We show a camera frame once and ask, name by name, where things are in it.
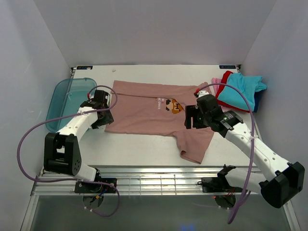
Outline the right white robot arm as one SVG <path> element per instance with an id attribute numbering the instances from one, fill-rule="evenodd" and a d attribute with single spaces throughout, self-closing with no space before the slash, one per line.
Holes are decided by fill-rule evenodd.
<path id="1" fill-rule="evenodd" d="M 303 188 L 305 168 L 299 162 L 290 163 L 276 154 L 258 137 L 234 111 L 224 112 L 216 98 L 203 91 L 196 105 L 185 107 L 185 127 L 211 128 L 237 146 L 261 171 L 248 173 L 236 166 L 224 165 L 211 181 L 203 183 L 215 191 L 242 188 L 262 195 L 274 208 L 280 208 Z"/>

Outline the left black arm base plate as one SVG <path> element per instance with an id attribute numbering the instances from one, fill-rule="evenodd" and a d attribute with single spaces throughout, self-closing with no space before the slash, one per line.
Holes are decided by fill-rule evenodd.
<path id="1" fill-rule="evenodd" d="M 117 187 L 117 178 L 101 178 L 98 177 L 95 182 L 103 182 L 104 184 L 97 183 L 85 183 L 78 181 L 75 184 L 74 193 L 115 193 L 115 188 Z"/>

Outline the dusty pink t shirt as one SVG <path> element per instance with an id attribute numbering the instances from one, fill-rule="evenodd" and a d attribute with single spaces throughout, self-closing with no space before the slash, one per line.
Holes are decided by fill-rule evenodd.
<path id="1" fill-rule="evenodd" d="M 175 137 L 180 157 L 200 164 L 214 132 L 186 129 L 185 107 L 194 105 L 197 86 L 134 83 L 116 80 L 111 103 L 113 123 L 106 132 Z"/>

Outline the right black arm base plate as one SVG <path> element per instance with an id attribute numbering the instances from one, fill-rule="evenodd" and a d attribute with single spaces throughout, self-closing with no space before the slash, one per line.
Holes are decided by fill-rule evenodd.
<path id="1" fill-rule="evenodd" d="M 197 182 L 197 185 L 202 186 L 204 193 L 239 193 L 243 190 L 240 187 L 230 186 L 226 180 L 222 180 L 219 177 L 203 177 Z"/>

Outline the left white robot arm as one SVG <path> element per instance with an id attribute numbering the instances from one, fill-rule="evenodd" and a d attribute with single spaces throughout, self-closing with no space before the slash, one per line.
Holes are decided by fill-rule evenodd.
<path id="1" fill-rule="evenodd" d="M 97 170 L 82 162 L 79 142 L 90 129 L 113 123 L 110 110 L 110 94 L 95 90 L 94 95 L 84 101 L 78 115 L 56 133 L 48 133 L 44 142 L 44 169 L 49 172 L 65 174 L 86 181 L 85 186 L 91 192 L 102 187 Z"/>

